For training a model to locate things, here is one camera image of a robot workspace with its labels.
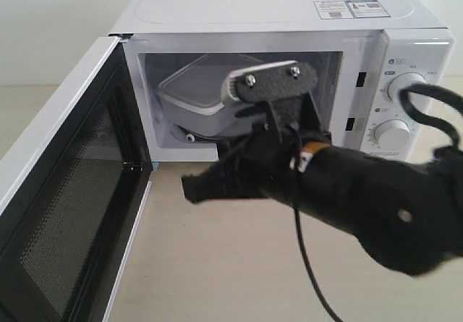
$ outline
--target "beige table surface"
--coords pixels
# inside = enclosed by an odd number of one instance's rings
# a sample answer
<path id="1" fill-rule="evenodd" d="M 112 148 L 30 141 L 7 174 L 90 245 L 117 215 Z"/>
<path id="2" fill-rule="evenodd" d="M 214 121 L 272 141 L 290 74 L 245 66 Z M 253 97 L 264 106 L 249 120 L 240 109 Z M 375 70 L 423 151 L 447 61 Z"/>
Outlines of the beige table surface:
<path id="1" fill-rule="evenodd" d="M 463 93 L 463 78 L 444 85 Z M 54 87 L 0 88 L 0 157 Z M 432 113 L 463 129 L 434 103 Z M 424 128 L 413 161 L 446 142 Z M 180 176 L 205 164 L 161 164 L 111 313 L 127 321 L 330 321 L 297 249 L 292 211 L 269 201 L 188 204 Z M 356 240 L 303 217 L 305 241 L 328 300 L 346 322 L 463 321 L 463 260 L 422 279 L 387 271 Z"/>

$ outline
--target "plastic container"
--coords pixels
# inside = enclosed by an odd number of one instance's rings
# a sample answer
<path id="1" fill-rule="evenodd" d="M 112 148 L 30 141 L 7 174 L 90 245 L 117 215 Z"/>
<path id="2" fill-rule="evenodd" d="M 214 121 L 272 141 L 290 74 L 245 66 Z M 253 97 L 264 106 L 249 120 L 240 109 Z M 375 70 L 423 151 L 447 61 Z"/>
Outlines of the plastic container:
<path id="1" fill-rule="evenodd" d="M 236 122 L 224 107 L 221 85 L 233 70 L 262 64 L 244 54 L 204 54 L 158 84 L 164 117 L 191 132 L 214 136 Z"/>

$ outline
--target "microwave control panel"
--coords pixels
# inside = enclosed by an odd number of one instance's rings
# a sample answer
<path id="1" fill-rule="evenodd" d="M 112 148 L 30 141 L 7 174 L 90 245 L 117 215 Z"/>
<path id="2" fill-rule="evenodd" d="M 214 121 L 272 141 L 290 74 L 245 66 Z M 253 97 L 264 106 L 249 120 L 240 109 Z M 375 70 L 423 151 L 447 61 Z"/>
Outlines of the microwave control panel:
<path id="1" fill-rule="evenodd" d="M 399 91 L 414 83 L 438 84 L 454 39 L 447 29 L 385 30 L 382 39 L 386 51 L 360 150 L 404 160 L 414 148 L 420 125 L 402 110 Z M 411 99 L 417 109 L 429 111 L 429 98 Z"/>

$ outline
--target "mesh screen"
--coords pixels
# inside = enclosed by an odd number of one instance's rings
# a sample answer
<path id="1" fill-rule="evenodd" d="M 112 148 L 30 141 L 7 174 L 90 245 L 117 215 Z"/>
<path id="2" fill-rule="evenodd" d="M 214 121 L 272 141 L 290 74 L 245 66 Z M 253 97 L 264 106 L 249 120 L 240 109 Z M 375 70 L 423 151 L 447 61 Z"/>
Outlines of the mesh screen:
<path id="1" fill-rule="evenodd" d="M 122 174 L 123 160 L 109 113 L 79 135 L 60 164 L 67 173 L 52 195 L 20 262 L 56 311 L 63 316 L 85 259 Z"/>

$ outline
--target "barcode sticker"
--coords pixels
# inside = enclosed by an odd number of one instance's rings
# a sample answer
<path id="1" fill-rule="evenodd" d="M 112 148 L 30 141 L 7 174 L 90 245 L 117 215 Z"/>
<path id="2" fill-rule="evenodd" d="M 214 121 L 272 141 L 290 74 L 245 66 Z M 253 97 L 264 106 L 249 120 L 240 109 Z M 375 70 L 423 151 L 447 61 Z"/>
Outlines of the barcode sticker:
<path id="1" fill-rule="evenodd" d="M 355 18 L 390 17 L 378 0 L 349 0 L 346 4 Z"/>
<path id="2" fill-rule="evenodd" d="M 314 1 L 322 20 L 351 20 L 354 15 L 345 1 Z"/>

